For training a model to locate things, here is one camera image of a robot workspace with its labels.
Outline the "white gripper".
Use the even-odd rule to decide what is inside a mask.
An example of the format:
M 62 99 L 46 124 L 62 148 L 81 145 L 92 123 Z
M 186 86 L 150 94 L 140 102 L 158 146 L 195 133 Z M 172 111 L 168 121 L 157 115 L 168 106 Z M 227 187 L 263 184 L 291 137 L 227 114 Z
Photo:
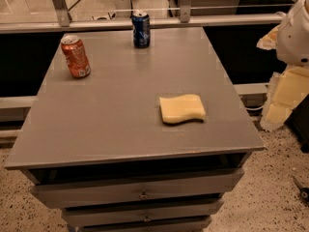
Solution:
M 304 68 L 309 67 L 309 0 L 297 0 L 280 25 L 260 38 L 256 46 L 276 48 L 277 58 L 289 64 L 283 73 L 275 72 L 271 77 L 260 120 L 263 130 L 276 131 L 309 95 L 309 68 Z

